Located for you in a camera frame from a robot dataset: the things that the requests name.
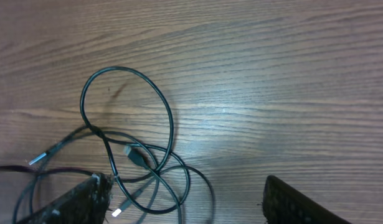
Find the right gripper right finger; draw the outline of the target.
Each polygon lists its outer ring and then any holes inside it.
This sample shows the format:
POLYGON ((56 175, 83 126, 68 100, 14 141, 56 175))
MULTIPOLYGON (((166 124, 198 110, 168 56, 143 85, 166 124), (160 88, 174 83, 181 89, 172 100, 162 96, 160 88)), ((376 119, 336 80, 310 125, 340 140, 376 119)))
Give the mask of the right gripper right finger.
POLYGON ((262 212, 268 224, 350 224, 274 175, 265 182, 262 212))

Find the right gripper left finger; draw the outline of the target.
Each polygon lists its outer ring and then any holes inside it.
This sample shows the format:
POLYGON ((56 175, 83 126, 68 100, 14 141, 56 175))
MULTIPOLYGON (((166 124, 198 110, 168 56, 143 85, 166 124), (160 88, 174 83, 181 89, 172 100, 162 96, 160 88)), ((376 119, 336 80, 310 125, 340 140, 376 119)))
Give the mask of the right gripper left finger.
POLYGON ((113 177, 92 176, 18 224, 102 224, 112 198, 113 177))

